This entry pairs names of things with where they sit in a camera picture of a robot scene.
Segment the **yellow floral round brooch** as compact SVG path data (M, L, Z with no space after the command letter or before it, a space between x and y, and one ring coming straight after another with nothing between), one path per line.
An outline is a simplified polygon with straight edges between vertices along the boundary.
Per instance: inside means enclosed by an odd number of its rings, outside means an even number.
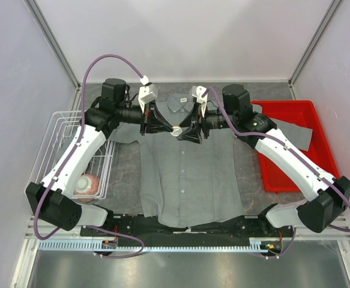
M178 137L183 133L183 129L180 126L173 126L170 135L173 137Z

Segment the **grey shirt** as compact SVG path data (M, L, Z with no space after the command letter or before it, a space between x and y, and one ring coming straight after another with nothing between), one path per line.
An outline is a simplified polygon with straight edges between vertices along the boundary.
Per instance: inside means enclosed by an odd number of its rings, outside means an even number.
M140 146L140 201L145 217L169 227L191 227L244 215L235 174L230 128L197 144L170 133L140 134L121 123L110 139Z

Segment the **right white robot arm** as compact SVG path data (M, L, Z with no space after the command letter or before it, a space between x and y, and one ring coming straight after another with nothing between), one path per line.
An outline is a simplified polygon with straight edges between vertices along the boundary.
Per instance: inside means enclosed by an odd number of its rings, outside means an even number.
M217 110L208 110L212 92ZM262 212L259 232L271 236L285 226L306 227L321 233L327 227L350 233L350 180L336 178L296 148L281 128L253 109L243 85L225 86L221 97L213 88L193 86L194 107L180 124L178 140L201 143L211 130L230 128L240 141L272 161L298 187L304 200L275 204Z

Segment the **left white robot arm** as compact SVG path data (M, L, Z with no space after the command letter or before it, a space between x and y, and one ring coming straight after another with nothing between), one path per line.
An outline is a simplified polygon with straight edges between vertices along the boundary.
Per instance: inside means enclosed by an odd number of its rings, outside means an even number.
M57 164L39 184L30 183L26 196L34 212L34 224L43 220L59 229L93 226L101 236L110 235L114 221L108 211L96 205L80 204L72 197L92 156L106 143L120 123L136 124L141 134L173 132L155 105L158 90L147 76L140 79L138 104L124 101L127 84L107 79L100 98L82 115L80 126Z

